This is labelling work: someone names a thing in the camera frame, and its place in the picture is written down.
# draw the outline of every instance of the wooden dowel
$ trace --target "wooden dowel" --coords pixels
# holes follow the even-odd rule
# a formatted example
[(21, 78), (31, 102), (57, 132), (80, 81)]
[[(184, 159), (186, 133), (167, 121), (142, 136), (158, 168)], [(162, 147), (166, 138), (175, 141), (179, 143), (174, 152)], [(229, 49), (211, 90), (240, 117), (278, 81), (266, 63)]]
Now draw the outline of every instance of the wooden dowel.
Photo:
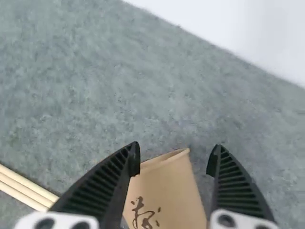
[(28, 187), (18, 183), (17, 181), (9, 178), (3, 173), (0, 173), (0, 181), (5, 183), (6, 185), (12, 187), (13, 189), (19, 191), (20, 193), (30, 197), (31, 199), (35, 200), (36, 202), (50, 208), (53, 205), (53, 202), (45, 197), (41, 196), (40, 194), (34, 192), (33, 190), (29, 189)]
[(13, 189), (12, 187), (8, 186), (7, 184), (3, 183), (2, 181), (0, 181), (0, 190), (37, 211), (46, 212), (48, 210), (48, 208), (46, 206), (36, 202), (35, 200), (31, 199), (28, 196), (20, 193), (19, 191)]
[(15, 173), (14, 171), (6, 168), (5, 166), (0, 164), (0, 173), (4, 174), (5, 176), (15, 180), (16, 182), (22, 184), (23, 186), (33, 190), (34, 192), (38, 193), (45, 199), (51, 201), (51, 203), (55, 203), (58, 200), (58, 197), (53, 193), (45, 190), (44, 188), (36, 185), (35, 183), (29, 181), (28, 179), (24, 178), (23, 176)]

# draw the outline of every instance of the paper cup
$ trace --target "paper cup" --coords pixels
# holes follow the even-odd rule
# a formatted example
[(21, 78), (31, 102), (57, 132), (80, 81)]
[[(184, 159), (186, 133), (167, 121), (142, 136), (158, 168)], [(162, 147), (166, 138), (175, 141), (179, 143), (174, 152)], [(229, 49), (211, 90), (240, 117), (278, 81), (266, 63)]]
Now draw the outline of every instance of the paper cup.
[(188, 156), (178, 149), (141, 163), (123, 216), (130, 229), (204, 229), (206, 216)]

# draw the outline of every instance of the screw hole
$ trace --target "screw hole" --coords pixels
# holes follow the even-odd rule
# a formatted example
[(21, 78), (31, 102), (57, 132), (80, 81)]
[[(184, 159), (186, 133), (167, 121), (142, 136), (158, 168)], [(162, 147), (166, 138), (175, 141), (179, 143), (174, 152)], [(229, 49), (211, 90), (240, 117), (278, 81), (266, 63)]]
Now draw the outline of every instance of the screw hole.
[(71, 229), (90, 229), (90, 225), (86, 222), (75, 224)]
[(264, 226), (264, 225), (259, 225), (259, 226), (256, 226), (255, 229), (269, 229), (269, 227)]
[(39, 221), (36, 226), (35, 229), (51, 229), (54, 225), (54, 220), (51, 218), (46, 218), (43, 219), (41, 221)]
[(218, 223), (228, 228), (235, 227), (234, 219), (228, 215), (221, 215), (220, 217), (218, 217)]

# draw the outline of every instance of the gray carpet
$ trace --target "gray carpet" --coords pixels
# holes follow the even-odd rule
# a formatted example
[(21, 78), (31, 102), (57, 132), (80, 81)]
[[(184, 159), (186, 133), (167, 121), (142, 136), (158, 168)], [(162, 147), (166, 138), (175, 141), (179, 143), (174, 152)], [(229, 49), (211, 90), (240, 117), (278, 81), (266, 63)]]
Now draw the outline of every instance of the gray carpet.
[[(63, 193), (133, 141), (191, 148), (206, 211), (216, 143), (303, 229), (305, 90), (119, 0), (0, 0), (0, 162)], [(0, 194), (0, 227), (31, 209)]]

